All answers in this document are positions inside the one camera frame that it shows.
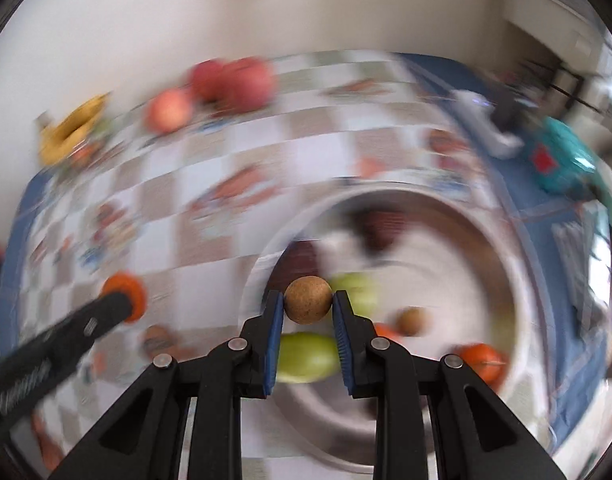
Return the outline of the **person left hand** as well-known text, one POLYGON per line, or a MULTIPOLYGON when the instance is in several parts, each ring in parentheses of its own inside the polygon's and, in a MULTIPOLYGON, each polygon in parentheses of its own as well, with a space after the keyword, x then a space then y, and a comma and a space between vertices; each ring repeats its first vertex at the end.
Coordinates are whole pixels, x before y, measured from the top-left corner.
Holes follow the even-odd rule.
POLYGON ((47 434, 44 421, 37 413, 33 413, 32 416, 30 416, 30 426, 38 441, 44 466, 49 472, 55 471, 64 459, 62 448, 60 448, 56 441, 47 434))

